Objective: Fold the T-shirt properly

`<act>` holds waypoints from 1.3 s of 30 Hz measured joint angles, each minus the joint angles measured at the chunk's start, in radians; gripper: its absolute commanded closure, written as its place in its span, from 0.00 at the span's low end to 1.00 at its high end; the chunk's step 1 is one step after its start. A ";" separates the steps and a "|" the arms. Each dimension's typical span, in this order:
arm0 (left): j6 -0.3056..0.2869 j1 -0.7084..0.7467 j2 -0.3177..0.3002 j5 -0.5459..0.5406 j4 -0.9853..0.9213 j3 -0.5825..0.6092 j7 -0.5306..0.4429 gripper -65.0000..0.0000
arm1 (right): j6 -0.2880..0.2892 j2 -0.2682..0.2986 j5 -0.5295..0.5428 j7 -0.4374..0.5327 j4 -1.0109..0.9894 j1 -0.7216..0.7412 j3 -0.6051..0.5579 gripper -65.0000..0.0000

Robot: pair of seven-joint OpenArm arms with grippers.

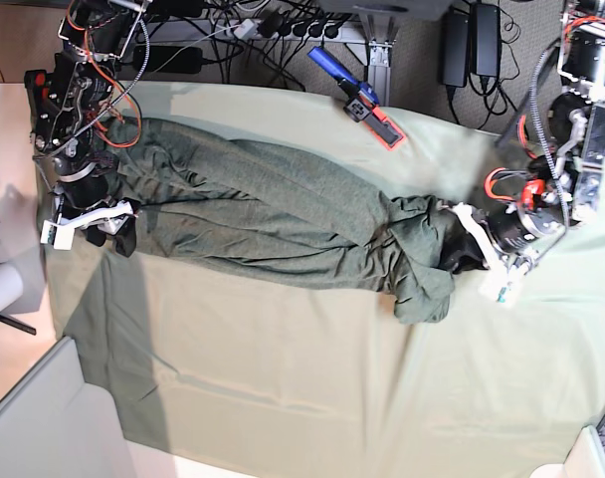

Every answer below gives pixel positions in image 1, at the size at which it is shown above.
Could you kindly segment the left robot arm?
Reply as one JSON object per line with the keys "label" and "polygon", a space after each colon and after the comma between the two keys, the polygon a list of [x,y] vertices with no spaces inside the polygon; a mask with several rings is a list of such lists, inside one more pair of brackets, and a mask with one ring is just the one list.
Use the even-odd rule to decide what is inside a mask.
{"label": "left robot arm", "polygon": [[513,300],[530,273],[568,230],[597,215],[605,161],[605,1],[566,1],[561,34],[541,53],[516,121],[529,157],[522,169],[498,167],[483,189],[500,209],[448,204],[459,232],[440,265],[457,274],[486,270],[485,297]]}

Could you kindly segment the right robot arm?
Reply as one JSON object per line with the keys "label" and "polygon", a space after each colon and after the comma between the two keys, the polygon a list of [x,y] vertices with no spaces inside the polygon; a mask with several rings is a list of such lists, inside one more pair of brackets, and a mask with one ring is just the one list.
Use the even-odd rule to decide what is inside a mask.
{"label": "right robot arm", "polygon": [[102,120],[116,117],[117,104],[131,98],[117,73],[135,33],[146,33],[146,1],[73,1],[58,36],[63,49],[52,72],[26,72],[33,160],[53,199],[41,241],[69,250],[76,233],[101,247],[130,256],[136,247],[133,199],[118,199],[108,175],[116,169],[113,149],[136,144],[108,139]]}

